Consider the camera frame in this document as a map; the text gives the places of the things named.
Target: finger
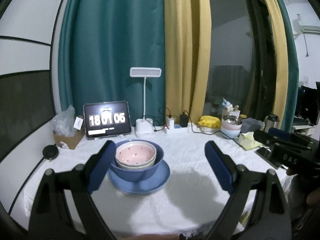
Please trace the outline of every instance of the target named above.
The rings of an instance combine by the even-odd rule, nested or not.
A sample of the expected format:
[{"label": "finger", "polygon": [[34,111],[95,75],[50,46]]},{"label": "finger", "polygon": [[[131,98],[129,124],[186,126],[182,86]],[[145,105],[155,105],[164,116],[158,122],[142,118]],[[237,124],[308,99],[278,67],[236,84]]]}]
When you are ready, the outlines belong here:
[{"label": "finger", "polygon": [[291,170],[291,169],[287,169],[286,174],[287,174],[288,176],[291,176],[291,175],[296,174],[296,172],[294,172],[294,171]]},{"label": "finger", "polygon": [[178,235],[143,235],[126,238],[124,240],[179,240]]},{"label": "finger", "polygon": [[320,201],[320,187],[311,192],[307,197],[307,204],[314,205]]}]

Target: stainless steel bowl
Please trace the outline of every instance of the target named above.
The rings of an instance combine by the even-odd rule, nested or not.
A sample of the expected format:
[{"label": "stainless steel bowl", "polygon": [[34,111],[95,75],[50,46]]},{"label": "stainless steel bowl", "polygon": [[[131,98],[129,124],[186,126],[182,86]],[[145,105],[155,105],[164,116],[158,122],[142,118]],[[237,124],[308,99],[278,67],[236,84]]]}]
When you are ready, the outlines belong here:
[{"label": "stainless steel bowl", "polygon": [[225,115],[223,117],[223,120],[228,122],[228,123],[231,123],[233,125],[241,125],[242,124],[242,118],[241,117],[237,117],[235,115]]}]

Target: white card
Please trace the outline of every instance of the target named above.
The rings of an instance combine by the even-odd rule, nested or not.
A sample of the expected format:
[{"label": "white card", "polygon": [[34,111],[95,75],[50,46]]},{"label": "white card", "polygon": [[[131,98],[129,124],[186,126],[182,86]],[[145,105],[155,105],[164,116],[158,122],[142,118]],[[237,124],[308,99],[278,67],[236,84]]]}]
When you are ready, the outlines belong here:
[{"label": "white card", "polygon": [[83,119],[79,118],[79,117],[76,117],[76,120],[75,120],[75,123],[74,123],[73,127],[78,129],[78,130],[81,130],[82,123],[83,123]]}]

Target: window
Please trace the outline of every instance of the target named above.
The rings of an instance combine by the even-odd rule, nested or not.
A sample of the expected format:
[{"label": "window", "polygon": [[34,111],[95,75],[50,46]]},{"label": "window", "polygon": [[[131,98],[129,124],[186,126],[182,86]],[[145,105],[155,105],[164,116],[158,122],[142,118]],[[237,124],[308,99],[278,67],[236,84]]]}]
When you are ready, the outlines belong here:
[{"label": "window", "polygon": [[54,117],[50,71],[0,76],[0,162]]},{"label": "window", "polygon": [[259,0],[210,0],[211,56],[204,115],[219,116],[223,98],[242,114],[271,113],[276,64],[268,10]]}]

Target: blue gripper pad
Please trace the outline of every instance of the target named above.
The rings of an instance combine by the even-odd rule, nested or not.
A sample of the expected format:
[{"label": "blue gripper pad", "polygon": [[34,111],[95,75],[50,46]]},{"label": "blue gripper pad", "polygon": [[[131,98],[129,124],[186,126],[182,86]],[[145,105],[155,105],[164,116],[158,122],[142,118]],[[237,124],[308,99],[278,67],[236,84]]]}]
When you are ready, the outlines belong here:
[{"label": "blue gripper pad", "polygon": [[288,142],[291,141],[291,134],[290,134],[290,133],[285,132],[285,131],[282,131],[282,130],[279,130],[279,129],[277,129],[277,128],[271,127],[271,128],[268,130],[268,134],[271,135],[271,136],[276,136],[276,137],[278,137],[279,139],[282,139],[282,140],[284,140],[284,141],[288,141]]},{"label": "blue gripper pad", "polygon": [[107,141],[101,150],[87,161],[85,166],[91,170],[87,184],[89,194],[99,189],[115,156],[116,144],[113,141]]},{"label": "blue gripper pad", "polygon": [[233,183],[236,181],[236,164],[229,155],[221,152],[214,141],[209,141],[204,146],[205,157],[207,158],[220,186],[231,195],[234,190]]}]

